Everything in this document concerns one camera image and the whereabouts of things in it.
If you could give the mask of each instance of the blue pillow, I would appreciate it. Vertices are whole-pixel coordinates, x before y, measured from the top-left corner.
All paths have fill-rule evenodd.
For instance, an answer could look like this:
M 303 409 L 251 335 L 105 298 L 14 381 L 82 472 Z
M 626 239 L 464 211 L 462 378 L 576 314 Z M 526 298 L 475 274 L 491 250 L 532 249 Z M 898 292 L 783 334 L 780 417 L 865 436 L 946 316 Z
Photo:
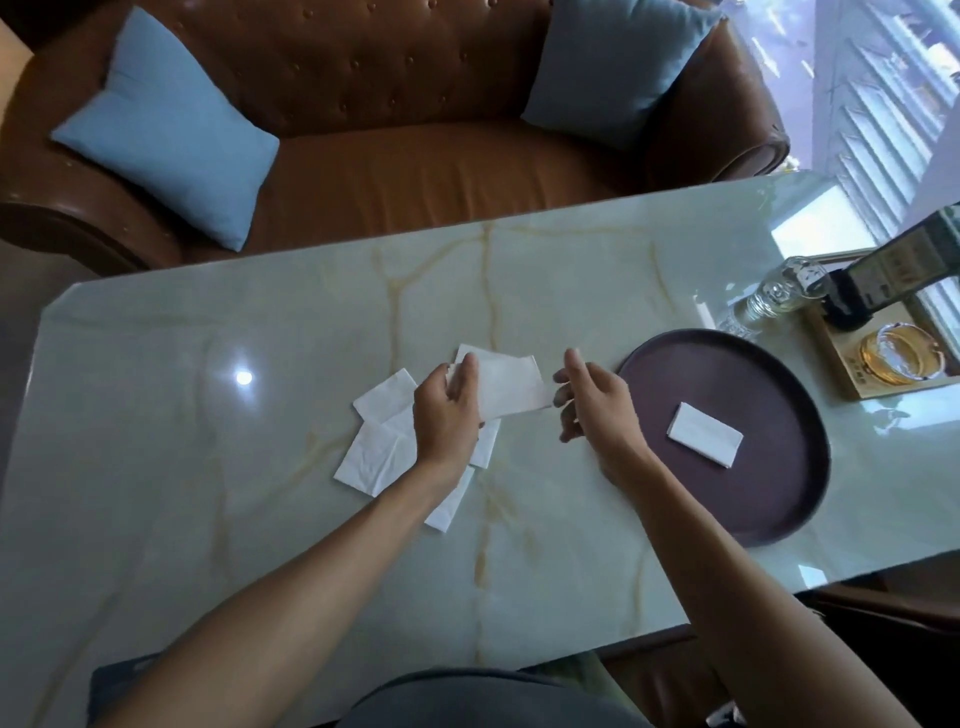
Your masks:
M 104 90 L 51 138 L 232 251 L 247 240 L 280 143 L 231 106 L 177 37 L 140 8 L 117 37 Z
M 721 17 L 681 0 L 556 0 L 523 120 L 629 149 Z

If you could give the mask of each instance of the label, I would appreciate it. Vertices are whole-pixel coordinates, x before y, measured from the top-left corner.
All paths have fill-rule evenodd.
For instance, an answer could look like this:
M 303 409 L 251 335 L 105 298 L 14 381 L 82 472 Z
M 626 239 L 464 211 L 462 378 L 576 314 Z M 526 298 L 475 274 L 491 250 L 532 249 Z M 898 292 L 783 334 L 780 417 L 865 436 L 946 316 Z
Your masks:
M 857 260 L 848 273 L 867 308 L 877 310 L 947 271 L 923 227 Z

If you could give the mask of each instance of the white napkin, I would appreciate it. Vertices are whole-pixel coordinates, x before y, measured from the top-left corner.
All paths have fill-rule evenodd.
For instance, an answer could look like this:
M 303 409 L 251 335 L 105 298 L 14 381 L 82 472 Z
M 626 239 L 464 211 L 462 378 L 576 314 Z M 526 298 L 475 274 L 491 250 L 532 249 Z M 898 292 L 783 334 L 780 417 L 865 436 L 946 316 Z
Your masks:
M 696 450 L 724 468 L 729 468 L 740 448 L 743 434 L 729 425 L 704 414 L 685 401 L 677 407 L 666 436 Z
M 459 365 L 468 353 L 474 353 L 480 362 L 480 420 L 491 422 L 507 415 L 532 412 L 553 404 L 553 396 L 540 376 L 540 368 L 533 356 L 509 356 L 488 352 L 469 344 L 461 344 L 457 351 Z M 453 379 L 455 369 L 446 375 Z
M 389 379 L 380 382 L 370 392 L 357 398 L 353 407 L 365 422 L 384 425 L 393 432 L 414 440 L 414 391 L 417 383 L 407 370 L 401 369 Z M 500 430 L 500 421 L 486 423 L 480 428 L 480 437 L 470 456 L 470 465 L 487 468 L 493 454 L 493 443 Z
M 364 422 L 333 477 L 366 493 L 379 496 L 417 462 L 417 442 L 384 425 Z M 467 492 L 473 468 L 467 468 L 457 487 L 427 516 L 425 523 L 446 533 Z

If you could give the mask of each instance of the tufted sofa backrest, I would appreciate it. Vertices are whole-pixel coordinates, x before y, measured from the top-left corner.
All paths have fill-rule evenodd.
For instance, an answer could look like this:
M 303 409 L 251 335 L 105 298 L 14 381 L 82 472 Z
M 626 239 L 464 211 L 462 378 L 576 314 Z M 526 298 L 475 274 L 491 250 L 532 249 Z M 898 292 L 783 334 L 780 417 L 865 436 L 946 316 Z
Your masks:
M 518 115 L 550 0 L 139 0 L 280 137 Z M 84 23 L 112 38 L 129 0 Z M 100 52 L 105 61 L 108 53 Z

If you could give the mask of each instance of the person's left hand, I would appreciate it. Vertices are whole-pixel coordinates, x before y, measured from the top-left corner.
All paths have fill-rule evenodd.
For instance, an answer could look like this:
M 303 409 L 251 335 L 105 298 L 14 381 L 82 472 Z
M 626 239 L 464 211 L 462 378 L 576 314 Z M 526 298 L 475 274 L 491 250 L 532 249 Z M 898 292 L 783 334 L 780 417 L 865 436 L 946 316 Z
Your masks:
M 436 469 L 452 489 L 467 467 L 480 435 L 477 388 L 480 362 L 469 353 L 446 386 L 441 364 L 414 394 L 417 464 Z

